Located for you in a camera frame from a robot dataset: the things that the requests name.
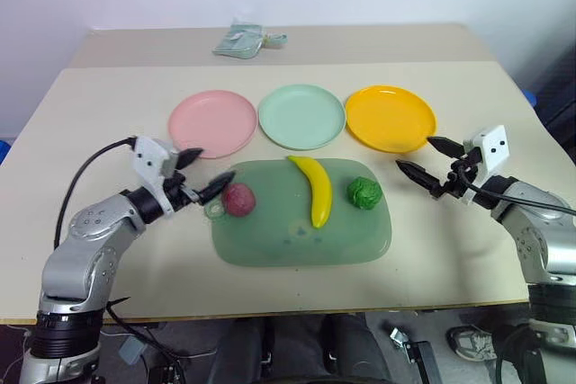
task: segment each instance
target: plastic toy food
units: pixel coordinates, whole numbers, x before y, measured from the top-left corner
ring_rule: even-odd
[[[324,167],[316,159],[307,156],[288,156],[306,174],[312,189],[312,226],[321,228],[326,224],[332,209],[332,183]]]
[[[356,177],[346,188],[346,194],[352,204],[363,210],[373,209],[383,196],[380,184],[365,177]]]
[[[245,184],[233,183],[222,193],[222,204],[228,214],[241,218],[256,207],[256,197]]]

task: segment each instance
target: toy banana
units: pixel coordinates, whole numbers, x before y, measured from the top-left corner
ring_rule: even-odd
[[[332,209],[332,183],[324,167],[316,159],[307,156],[288,156],[306,174],[312,189],[312,226],[322,228]]]

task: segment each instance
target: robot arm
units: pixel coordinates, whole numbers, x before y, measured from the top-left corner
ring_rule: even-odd
[[[509,232],[528,284],[529,326],[541,342],[538,355],[547,382],[572,382],[576,376],[576,227],[572,215],[576,213],[549,192],[514,177],[495,175],[509,156],[502,126],[483,130],[463,145],[442,137],[428,141],[456,158],[447,182],[441,184],[408,161],[397,161],[399,168],[436,199],[448,193],[491,210],[491,216]]]
[[[176,170],[201,153],[201,149],[178,153],[166,143],[139,137],[134,168],[144,186],[75,215],[67,240],[52,253],[42,273],[37,324],[24,356],[22,384],[92,382],[104,309],[122,254],[147,224],[171,217],[191,202],[205,204],[234,176],[221,174],[199,192],[188,188]]]

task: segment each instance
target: pink plate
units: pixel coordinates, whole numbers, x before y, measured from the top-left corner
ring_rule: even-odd
[[[243,148],[257,124],[256,110],[244,96],[208,90],[187,97],[174,108],[168,131],[179,150],[201,147],[201,157],[212,159]]]

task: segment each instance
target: green cutting board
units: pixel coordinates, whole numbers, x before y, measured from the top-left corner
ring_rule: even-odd
[[[245,183],[256,207],[244,218],[228,214],[211,221],[220,258],[245,266],[301,266],[365,263],[390,246],[392,225],[382,197],[372,210],[360,210],[346,197],[359,175],[376,180],[363,164],[345,159],[319,159],[332,182],[332,211],[326,225],[311,224],[311,187],[291,161],[249,161],[234,165],[235,183]],[[217,201],[209,206],[220,205]]]

